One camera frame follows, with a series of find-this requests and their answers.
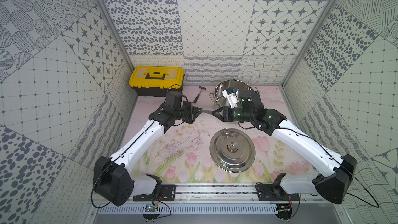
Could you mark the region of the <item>cream spoon with grey handle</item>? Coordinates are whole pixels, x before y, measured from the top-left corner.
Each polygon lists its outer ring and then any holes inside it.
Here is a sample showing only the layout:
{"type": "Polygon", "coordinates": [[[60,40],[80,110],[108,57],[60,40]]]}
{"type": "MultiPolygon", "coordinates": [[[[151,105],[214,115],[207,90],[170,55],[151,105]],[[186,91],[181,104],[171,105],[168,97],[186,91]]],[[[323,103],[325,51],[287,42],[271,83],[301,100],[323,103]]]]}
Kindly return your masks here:
{"type": "Polygon", "coordinates": [[[214,110],[203,110],[203,109],[202,109],[201,112],[202,112],[202,113],[206,113],[206,114],[212,115],[213,112],[214,112],[214,110]]]}

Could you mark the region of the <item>stainless steel pot lid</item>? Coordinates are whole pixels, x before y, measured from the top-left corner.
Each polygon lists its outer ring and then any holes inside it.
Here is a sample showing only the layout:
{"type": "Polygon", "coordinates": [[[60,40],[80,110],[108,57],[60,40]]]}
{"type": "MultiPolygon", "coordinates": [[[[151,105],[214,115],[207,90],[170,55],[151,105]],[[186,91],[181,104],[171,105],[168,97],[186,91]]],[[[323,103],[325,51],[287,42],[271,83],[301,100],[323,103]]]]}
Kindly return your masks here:
{"type": "Polygon", "coordinates": [[[214,163],[230,173],[248,170],[256,158],[251,138],[235,128],[225,128],[216,132],[211,138],[209,152],[214,163]]]}

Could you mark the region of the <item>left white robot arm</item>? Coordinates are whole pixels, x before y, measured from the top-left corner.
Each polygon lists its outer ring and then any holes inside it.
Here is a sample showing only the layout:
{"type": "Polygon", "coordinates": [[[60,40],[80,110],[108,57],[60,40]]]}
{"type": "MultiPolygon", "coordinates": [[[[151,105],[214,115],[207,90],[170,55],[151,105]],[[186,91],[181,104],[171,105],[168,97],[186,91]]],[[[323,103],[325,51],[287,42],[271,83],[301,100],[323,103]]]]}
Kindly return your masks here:
{"type": "Polygon", "coordinates": [[[96,161],[92,192],[115,206],[123,205],[131,196],[158,199],[162,185],[158,176],[145,174],[131,178],[130,173],[154,141],[175,126],[177,120],[191,124],[201,110],[192,102],[185,101],[180,107],[163,105],[151,113],[140,132],[127,144],[109,157],[101,156],[96,161]]]}

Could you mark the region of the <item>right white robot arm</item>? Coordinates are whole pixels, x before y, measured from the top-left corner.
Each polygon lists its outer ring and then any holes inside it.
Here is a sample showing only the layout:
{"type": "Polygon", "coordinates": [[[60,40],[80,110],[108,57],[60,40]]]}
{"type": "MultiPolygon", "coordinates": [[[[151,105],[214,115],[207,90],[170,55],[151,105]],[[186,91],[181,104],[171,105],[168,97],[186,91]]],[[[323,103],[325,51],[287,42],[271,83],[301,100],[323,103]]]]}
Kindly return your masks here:
{"type": "Polygon", "coordinates": [[[280,174],[274,184],[284,192],[320,195],[341,204],[354,179],[357,160],[340,155],[307,136],[285,115],[266,109],[257,91],[228,88],[222,92],[227,105],[212,112],[222,122],[249,122],[254,128],[282,141],[305,158],[314,168],[310,174],[280,174]]]}

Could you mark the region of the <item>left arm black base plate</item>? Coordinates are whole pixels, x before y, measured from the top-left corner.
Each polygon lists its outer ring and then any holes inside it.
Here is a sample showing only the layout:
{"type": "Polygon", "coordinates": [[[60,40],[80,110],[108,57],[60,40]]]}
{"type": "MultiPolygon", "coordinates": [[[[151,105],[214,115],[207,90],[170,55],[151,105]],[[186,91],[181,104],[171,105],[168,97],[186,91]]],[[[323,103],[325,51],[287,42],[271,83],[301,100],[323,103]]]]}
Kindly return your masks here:
{"type": "Polygon", "coordinates": [[[154,192],[150,195],[139,195],[134,196],[134,202],[151,202],[160,200],[162,202],[172,202],[175,200],[176,185],[173,184],[161,184],[157,186],[154,192]]]}

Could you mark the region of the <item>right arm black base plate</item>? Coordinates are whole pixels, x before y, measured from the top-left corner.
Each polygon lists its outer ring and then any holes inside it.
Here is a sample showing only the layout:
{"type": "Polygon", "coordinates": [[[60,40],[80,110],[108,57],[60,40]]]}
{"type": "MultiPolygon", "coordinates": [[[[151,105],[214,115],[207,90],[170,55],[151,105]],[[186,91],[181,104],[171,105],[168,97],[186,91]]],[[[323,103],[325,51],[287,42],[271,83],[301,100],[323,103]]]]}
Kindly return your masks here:
{"type": "Polygon", "coordinates": [[[299,194],[290,195],[280,186],[273,186],[272,184],[256,183],[255,189],[258,195],[258,200],[261,202],[289,202],[298,201],[300,199],[299,194]]]}

